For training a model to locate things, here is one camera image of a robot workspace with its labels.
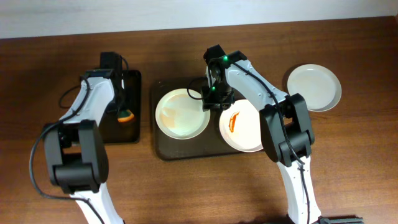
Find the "green and orange sponge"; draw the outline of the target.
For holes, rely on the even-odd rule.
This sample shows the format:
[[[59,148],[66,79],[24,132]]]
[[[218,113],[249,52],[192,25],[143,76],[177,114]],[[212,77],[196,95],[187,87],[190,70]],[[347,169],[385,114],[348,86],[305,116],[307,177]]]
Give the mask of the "green and orange sponge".
[[[121,110],[117,117],[119,123],[128,123],[134,119],[135,115],[131,110]]]

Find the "white plate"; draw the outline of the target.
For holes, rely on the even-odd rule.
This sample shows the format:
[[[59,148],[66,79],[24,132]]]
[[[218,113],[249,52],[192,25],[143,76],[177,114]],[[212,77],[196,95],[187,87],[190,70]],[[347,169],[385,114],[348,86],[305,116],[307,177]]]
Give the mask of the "white plate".
[[[241,152],[263,150],[259,112],[248,100],[238,100],[221,113],[219,129],[223,139]]]
[[[293,69],[287,79],[287,90],[290,95],[302,95],[308,110],[314,112],[334,108],[342,96],[337,76],[326,67],[316,64],[305,64]]]
[[[199,98],[197,91],[189,93]],[[168,137],[178,140],[191,139],[201,134],[210,121],[211,113],[203,111],[203,103],[188,95],[186,88],[166,93],[155,107],[155,121]]]

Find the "white plate top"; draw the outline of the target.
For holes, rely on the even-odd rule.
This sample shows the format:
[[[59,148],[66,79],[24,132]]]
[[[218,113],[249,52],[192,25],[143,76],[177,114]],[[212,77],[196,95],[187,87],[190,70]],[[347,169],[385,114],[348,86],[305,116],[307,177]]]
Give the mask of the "white plate top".
[[[189,93],[199,98],[197,91]],[[201,134],[210,121],[211,113],[203,111],[203,103],[188,95],[186,88],[166,93],[155,107],[155,121],[168,137],[178,140],[191,139]]]

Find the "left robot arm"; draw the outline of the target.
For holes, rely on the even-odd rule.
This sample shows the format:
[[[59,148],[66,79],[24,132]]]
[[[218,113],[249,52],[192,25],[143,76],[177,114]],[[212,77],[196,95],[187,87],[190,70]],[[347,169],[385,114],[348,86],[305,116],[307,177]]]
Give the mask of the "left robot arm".
[[[125,108],[123,58],[100,54],[99,68],[80,77],[80,91],[68,111],[44,127],[50,181],[61,188],[61,200],[75,201],[88,223],[123,223],[108,192],[109,162],[99,126],[104,115]]]

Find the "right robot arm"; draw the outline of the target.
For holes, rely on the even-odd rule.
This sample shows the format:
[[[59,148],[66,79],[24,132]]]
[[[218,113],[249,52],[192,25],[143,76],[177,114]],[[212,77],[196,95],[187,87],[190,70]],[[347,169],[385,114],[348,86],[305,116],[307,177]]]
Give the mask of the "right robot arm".
[[[208,85],[201,89],[203,110],[227,110],[238,91],[259,113],[261,144],[280,170],[293,223],[319,223],[310,174],[315,142],[307,104],[300,94],[289,95],[271,85],[240,51],[226,54],[214,45],[203,55]]]

